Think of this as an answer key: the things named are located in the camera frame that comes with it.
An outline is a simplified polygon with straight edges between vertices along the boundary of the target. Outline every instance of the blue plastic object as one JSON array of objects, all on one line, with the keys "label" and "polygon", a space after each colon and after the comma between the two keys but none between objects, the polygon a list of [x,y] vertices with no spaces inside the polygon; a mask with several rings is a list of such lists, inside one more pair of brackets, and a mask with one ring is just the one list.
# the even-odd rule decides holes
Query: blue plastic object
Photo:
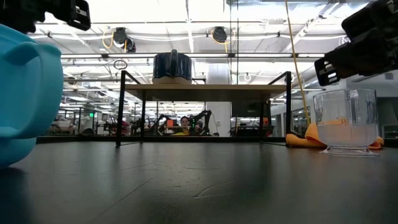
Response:
[{"label": "blue plastic object", "polygon": [[27,156],[58,113],[61,52],[0,25],[0,167]]},{"label": "blue plastic object", "polygon": [[177,50],[157,54],[154,57],[154,78],[162,77],[192,80],[192,59]]}]

